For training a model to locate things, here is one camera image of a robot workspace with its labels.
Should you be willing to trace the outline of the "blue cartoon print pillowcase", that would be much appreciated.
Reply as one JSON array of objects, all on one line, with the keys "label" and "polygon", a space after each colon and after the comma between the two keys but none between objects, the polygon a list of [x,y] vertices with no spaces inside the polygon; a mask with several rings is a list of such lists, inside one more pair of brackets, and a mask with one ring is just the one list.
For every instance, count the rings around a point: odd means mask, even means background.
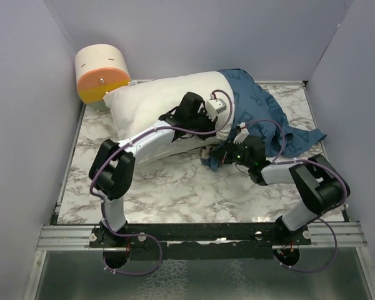
[{"label": "blue cartoon print pillowcase", "polygon": [[200,88],[210,85],[207,91],[229,88],[227,93],[233,96],[235,106],[232,125],[249,124],[249,134],[261,138],[268,157],[282,153],[286,158],[296,158],[326,138],[318,129],[292,127],[275,97],[243,69],[222,69],[191,76],[201,83]]}]

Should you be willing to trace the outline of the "white pillow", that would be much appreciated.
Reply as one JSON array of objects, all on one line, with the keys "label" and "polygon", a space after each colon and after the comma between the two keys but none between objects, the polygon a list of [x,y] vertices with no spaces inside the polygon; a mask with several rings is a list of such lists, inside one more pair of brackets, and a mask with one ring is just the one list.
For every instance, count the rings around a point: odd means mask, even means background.
[{"label": "white pillow", "polygon": [[[158,120],[160,115],[178,106],[187,92],[196,93],[207,101],[210,94],[216,89],[207,91],[210,86],[208,84],[200,88],[201,83],[194,80],[191,75],[157,79],[133,86],[122,86],[107,93],[103,99],[105,105],[111,111],[118,137],[121,140],[129,139],[149,128]],[[219,89],[228,94],[228,87]],[[216,133],[215,137],[210,137],[205,141],[200,140],[197,136],[178,139],[168,146],[159,146],[156,150],[152,150],[142,159],[138,159],[137,163],[148,164],[173,154],[219,144],[226,140],[234,119],[234,99],[232,95],[229,95],[229,97],[232,101],[231,119],[223,130]]]}]

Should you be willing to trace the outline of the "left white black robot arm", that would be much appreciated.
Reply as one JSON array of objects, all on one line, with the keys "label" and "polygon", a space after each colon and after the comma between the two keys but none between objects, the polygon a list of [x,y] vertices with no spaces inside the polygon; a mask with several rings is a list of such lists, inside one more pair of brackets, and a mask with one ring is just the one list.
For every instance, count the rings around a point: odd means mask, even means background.
[{"label": "left white black robot arm", "polygon": [[214,92],[208,100],[187,92],[178,106],[159,116],[147,129],[126,140],[105,140],[89,171],[90,193],[100,199],[104,239],[120,246],[128,237],[124,195],[133,182],[136,166],[162,146],[170,146],[185,134],[202,140],[216,135],[230,118],[230,99]]}]

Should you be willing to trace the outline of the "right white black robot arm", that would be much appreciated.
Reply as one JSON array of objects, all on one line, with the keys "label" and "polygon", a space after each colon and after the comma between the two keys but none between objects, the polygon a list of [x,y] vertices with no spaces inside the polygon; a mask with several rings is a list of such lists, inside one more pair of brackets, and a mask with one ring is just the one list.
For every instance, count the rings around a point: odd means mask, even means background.
[{"label": "right white black robot arm", "polygon": [[227,141],[211,149],[209,157],[217,163],[246,167],[251,180],[260,186],[296,186],[301,200],[275,221],[274,236],[281,244],[291,243],[297,231],[342,205],[351,192],[347,182],[323,155],[271,162],[266,158],[264,144],[256,136],[249,136],[240,144]]}]

